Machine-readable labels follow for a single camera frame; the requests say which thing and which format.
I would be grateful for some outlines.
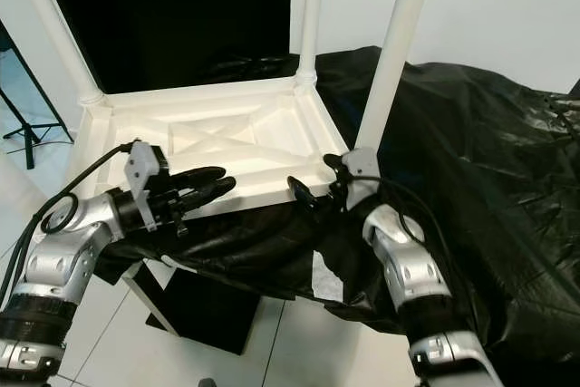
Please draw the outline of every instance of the black cylindrical joint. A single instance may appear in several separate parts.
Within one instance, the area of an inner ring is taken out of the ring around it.
[[[412,299],[399,308],[399,321],[409,343],[468,327],[454,308],[453,299],[445,295],[429,295]]]
[[[354,208],[350,210],[349,215],[356,220],[361,231],[363,231],[363,225],[366,218],[368,218],[369,215],[371,215],[371,213],[382,204],[383,203],[379,196],[374,194],[354,206]]]
[[[76,305],[56,298],[16,294],[0,313],[0,338],[60,346]]]
[[[129,233],[145,226],[141,213],[130,191],[121,192],[115,189],[115,191],[109,191],[109,194],[112,196],[124,233]]]

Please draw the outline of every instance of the tripod stand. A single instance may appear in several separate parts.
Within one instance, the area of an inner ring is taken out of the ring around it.
[[[4,91],[2,91],[2,88],[0,87],[0,96],[2,97],[2,100],[4,100],[4,102],[8,106],[8,109],[10,109],[10,111],[16,117],[16,119],[18,119],[18,121],[20,121],[20,124],[22,126],[19,129],[16,129],[15,131],[11,131],[9,133],[6,133],[6,135],[4,135],[3,138],[5,140],[7,140],[8,138],[11,138],[16,134],[19,134],[21,132],[23,133],[23,135],[24,135],[24,149],[26,152],[26,168],[33,169],[34,168],[34,155],[33,155],[34,145],[33,145],[33,143],[38,144],[41,141],[41,138],[38,138],[36,133],[34,133],[34,129],[62,127],[64,130],[64,133],[66,133],[66,135],[69,137],[71,142],[73,142],[73,138],[71,137],[71,134],[67,130],[63,119],[61,118],[59,113],[56,111],[56,109],[54,108],[51,101],[48,99],[48,96],[45,94],[43,88],[40,86],[40,83],[34,77],[33,72],[28,67],[28,64],[24,61],[24,58],[20,54],[20,51],[16,47],[14,41],[12,41],[12,38],[10,37],[10,35],[8,34],[4,25],[1,22],[0,22],[0,35],[3,36],[7,40],[9,48],[11,48],[14,51],[14,54],[16,55],[16,57],[18,58],[18,61],[20,61],[20,64],[23,66],[24,70],[28,74],[28,77],[30,77],[30,79],[33,81],[34,86],[36,87],[38,92],[43,97],[44,102],[46,103],[48,108],[53,113],[54,118],[56,118],[56,122],[51,122],[51,123],[47,123],[47,124],[30,124],[29,122],[27,122],[24,119],[22,114],[18,111],[18,109],[10,101],[10,99],[8,99],[8,96],[5,94]]]
[[[5,140],[7,140],[8,138],[13,137],[14,135],[16,135],[20,132],[23,133],[23,135],[24,135],[24,149],[26,152],[26,168],[33,169],[34,168],[33,142],[35,144],[38,144],[40,142],[40,138],[38,138],[36,133],[34,133],[33,129],[39,129],[42,127],[58,127],[61,124],[58,122],[52,122],[52,123],[48,123],[48,124],[29,124],[24,119],[22,114],[16,109],[16,107],[13,105],[13,103],[10,102],[10,100],[8,100],[8,97],[6,97],[6,94],[2,90],[0,90],[0,96],[2,96],[2,100],[4,100],[4,102],[6,103],[6,105],[8,106],[8,109],[10,109],[10,111],[14,114],[16,119],[18,119],[20,121],[20,124],[22,124],[22,127],[20,129],[16,129],[15,131],[11,131],[10,133],[6,133],[6,135],[4,135],[3,138]]]

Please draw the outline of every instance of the white sticker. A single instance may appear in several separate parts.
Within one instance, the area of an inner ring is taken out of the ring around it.
[[[323,255],[314,251],[312,257],[312,290],[315,298],[343,301],[343,282],[324,262]]]

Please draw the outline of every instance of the white tile floor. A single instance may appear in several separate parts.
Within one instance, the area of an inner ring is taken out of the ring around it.
[[[0,132],[15,128],[0,105]],[[53,129],[47,140],[65,140]],[[17,150],[21,139],[2,140],[0,150]],[[47,196],[63,184],[70,145],[34,149],[36,168],[26,171],[24,154],[11,160]],[[24,228],[23,217],[0,198],[0,276],[10,246]],[[170,270],[150,263],[160,282]],[[93,277],[67,335],[68,348],[53,387],[192,386],[213,377],[218,387],[411,387],[415,378],[404,337],[378,334],[348,323],[305,300],[283,303],[263,298],[242,356],[180,339],[145,325],[149,312],[128,287]]]

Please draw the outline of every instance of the floor tile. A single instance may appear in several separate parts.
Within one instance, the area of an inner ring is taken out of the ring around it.
[[[123,282],[112,286],[97,276],[91,278],[74,315],[71,330],[66,335],[66,352],[60,375],[76,378],[128,292],[129,288]]]
[[[73,382],[62,376],[54,376],[48,380],[51,387],[73,387]]]
[[[10,160],[44,193],[46,197],[56,194],[65,182],[72,145],[60,128],[53,128],[44,138],[44,145],[34,148],[34,168],[26,169],[24,151],[9,154]],[[20,137],[14,140],[0,140],[0,150],[10,152],[24,146]]]
[[[246,350],[237,356],[145,325],[149,311],[131,293],[76,381],[91,387],[195,387],[211,377],[219,387],[260,386],[281,308],[281,301],[262,298]]]
[[[45,201],[46,196],[33,182],[9,157],[0,154],[0,255],[20,237]]]
[[[408,347],[297,299],[285,304],[265,387],[412,387]]]

